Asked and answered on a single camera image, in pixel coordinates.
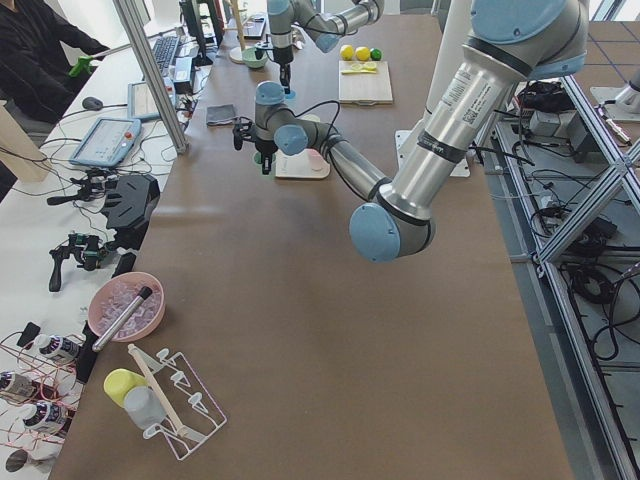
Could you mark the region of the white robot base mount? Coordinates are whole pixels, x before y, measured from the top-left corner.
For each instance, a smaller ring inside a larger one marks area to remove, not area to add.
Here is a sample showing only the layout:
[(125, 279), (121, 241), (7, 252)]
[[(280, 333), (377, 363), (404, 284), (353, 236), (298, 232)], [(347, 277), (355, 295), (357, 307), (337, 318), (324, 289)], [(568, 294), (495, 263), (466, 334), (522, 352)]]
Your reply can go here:
[[(410, 158), (414, 147), (419, 144), (422, 135), (423, 128), (420, 127), (417, 131), (414, 130), (396, 130), (395, 131), (395, 145), (396, 145), (396, 157), (398, 167), (401, 168), (406, 161)], [(435, 153), (440, 157), (451, 162), (450, 154), (459, 153), (459, 150), (451, 149), (446, 145), (442, 145), (439, 142), (425, 141), (424, 144), (429, 143), (427, 149), (431, 153)], [(470, 176), (470, 168), (467, 162), (466, 155), (460, 159), (459, 162), (454, 162), (453, 170), (450, 172), (451, 177), (464, 177)]]

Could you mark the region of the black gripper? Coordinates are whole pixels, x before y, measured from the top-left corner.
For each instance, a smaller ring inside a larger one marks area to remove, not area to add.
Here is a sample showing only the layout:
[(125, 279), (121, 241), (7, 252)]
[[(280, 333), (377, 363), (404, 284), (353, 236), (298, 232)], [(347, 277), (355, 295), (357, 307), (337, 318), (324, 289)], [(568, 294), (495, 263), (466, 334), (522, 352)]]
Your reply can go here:
[(268, 53), (271, 53), (272, 61), (279, 66), (279, 82), (285, 89), (290, 89), (291, 71), (290, 65), (293, 62), (293, 45), (291, 43), (278, 46), (273, 41), (262, 41), (256, 44), (256, 59), (261, 60), (267, 58)]
[(260, 152), (259, 164), (263, 175), (272, 171), (274, 154), (278, 147), (273, 140), (264, 140), (258, 135), (257, 126), (248, 117), (237, 117), (233, 122), (233, 143), (236, 150), (241, 150), (245, 142), (253, 143)]

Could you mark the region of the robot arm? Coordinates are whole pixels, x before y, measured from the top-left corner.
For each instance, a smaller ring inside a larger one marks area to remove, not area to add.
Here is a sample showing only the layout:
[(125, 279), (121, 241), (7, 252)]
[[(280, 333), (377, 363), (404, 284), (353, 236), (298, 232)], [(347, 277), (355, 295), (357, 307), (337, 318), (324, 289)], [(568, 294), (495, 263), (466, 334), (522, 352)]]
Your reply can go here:
[(289, 94), (293, 57), (293, 26), (297, 25), (324, 53), (331, 51), (339, 40), (355, 33), (360, 27), (376, 23), (384, 12), (383, 0), (353, 1), (353, 6), (341, 13), (323, 16), (307, 0), (269, 0), (267, 15), (269, 39), (256, 46), (256, 57), (269, 51), (279, 65), (280, 83)]
[(255, 114), (236, 120), (234, 145), (253, 143), (264, 169), (276, 153), (317, 151), (362, 198), (349, 234), (358, 253), (388, 262), (424, 250), (435, 227), (431, 204), (506, 93), (528, 80), (579, 71), (586, 57), (589, 5), (585, 1), (474, 1), (461, 45), (462, 61), (407, 159), (385, 176), (332, 123), (304, 119), (285, 101), (285, 82), (264, 81)]

